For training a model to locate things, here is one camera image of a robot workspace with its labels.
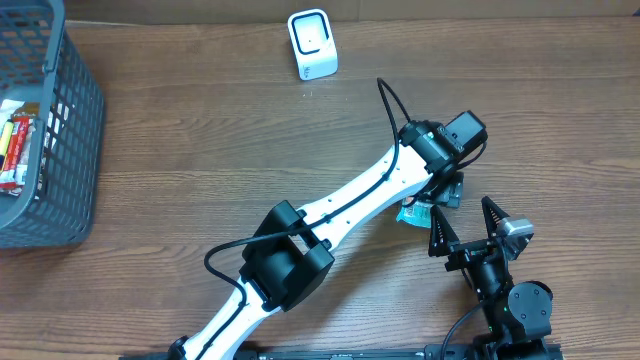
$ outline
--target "gray plastic basket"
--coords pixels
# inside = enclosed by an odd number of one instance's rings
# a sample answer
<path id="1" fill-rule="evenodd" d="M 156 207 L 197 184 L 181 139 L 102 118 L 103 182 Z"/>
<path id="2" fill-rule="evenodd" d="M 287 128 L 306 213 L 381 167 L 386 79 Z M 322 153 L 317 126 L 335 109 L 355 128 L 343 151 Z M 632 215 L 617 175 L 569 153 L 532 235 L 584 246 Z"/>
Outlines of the gray plastic basket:
<path id="1" fill-rule="evenodd" d="M 0 102 L 39 102 L 19 197 L 0 193 L 0 248 L 67 245 L 91 231 L 104 97 L 64 29 L 62 0 L 0 0 Z"/>

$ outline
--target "wooden table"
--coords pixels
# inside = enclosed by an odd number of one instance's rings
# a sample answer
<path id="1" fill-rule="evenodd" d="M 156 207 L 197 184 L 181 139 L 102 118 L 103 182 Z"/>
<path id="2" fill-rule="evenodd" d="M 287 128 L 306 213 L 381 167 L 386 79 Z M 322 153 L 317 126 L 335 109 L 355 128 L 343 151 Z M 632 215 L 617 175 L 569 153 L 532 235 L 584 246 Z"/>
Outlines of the wooden table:
<path id="1" fill-rule="evenodd" d="M 637 18 L 336 23 L 340 70 L 301 82 L 284 25 L 72 29 L 108 115 L 95 230 L 77 248 L 0 257 L 1 359 L 115 359 L 201 329 L 231 288 L 204 253 L 282 199 L 318 199 L 391 144 L 385 78 L 415 118 L 472 109 L 488 126 L 447 210 L 483 236 L 480 198 L 527 215 L 515 280 L 555 294 L 568 359 L 640 351 Z M 285 349 L 439 343 L 475 298 L 428 232 L 388 209 L 336 253 L 323 285 L 251 341 Z M 239 249 L 218 256 L 237 274 Z M 486 330 L 481 316 L 454 342 Z"/>

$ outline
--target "small blue object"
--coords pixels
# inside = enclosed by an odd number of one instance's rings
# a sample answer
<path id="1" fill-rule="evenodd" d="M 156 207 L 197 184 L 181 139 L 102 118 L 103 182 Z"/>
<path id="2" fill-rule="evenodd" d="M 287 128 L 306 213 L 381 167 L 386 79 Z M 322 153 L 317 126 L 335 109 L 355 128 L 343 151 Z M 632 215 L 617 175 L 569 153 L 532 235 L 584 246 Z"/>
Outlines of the small blue object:
<path id="1" fill-rule="evenodd" d="M 421 228 L 431 229 L 431 207 L 433 204 L 416 201 L 415 204 L 410 207 L 404 207 L 412 200 L 408 197 L 402 200 L 402 207 L 400 213 L 396 217 L 396 221 L 404 221 L 405 223 Z"/>

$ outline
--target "yellow battery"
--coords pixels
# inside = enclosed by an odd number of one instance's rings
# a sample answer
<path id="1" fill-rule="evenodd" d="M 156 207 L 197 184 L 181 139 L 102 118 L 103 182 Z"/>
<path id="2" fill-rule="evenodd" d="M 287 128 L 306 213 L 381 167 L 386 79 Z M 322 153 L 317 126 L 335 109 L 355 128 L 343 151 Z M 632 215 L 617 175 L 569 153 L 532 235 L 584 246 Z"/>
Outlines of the yellow battery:
<path id="1" fill-rule="evenodd" d="M 13 133 L 13 121 L 8 120 L 4 123 L 2 129 L 2 135 L 0 137 L 0 172 L 4 168 L 5 159 L 7 158 L 7 150 L 9 149 L 9 141 L 11 140 L 11 134 Z"/>

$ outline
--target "white device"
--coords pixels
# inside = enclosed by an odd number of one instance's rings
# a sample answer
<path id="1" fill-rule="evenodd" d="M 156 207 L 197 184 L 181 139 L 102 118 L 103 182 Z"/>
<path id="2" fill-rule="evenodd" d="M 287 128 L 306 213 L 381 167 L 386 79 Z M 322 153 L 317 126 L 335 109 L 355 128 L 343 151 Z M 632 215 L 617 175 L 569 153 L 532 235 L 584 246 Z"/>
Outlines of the white device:
<path id="1" fill-rule="evenodd" d="M 362 189 L 371 187 L 380 179 L 381 174 L 388 170 L 393 159 L 393 151 L 394 147 L 391 147 L 375 165 L 340 190 L 316 202 L 303 205 L 300 210 L 307 213 L 305 222 L 312 223 L 319 220 L 325 214 L 349 202 L 355 195 L 362 192 Z M 433 177 L 427 172 L 425 166 L 426 162 L 413 148 L 400 145 L 396 169 L 393 170 L 389 179 L 367 197 L 333 218 L 331 222 L 313 228 L 313 233 L 320 239 L 329 240 L 331 252 L 335 251 L 342 240 L 382 210 L 424 188 Z M 263 300 L 253 286 L 241 279 L 238 279 L 238 282 L 247 292 L 247 305 L 214 340 L 200 360 L 233 360 L 238 347 L 258 325 L 270 315 L 280 311 L 280 308 L 273 311 L 263 310 Z M 186 360 L 197 358 L 204 344 L 238 308 L 241 298 L 240 291 L 236 289 L 213 320 L 201 332 L 184 343 Z"/>
<path id="2" fill-rule="evenodd" d="M 287 21 L 300 79 L 311 80 L 338 71 L 338 52 L 327 14 L 320 9 L 295 13 Z"/>

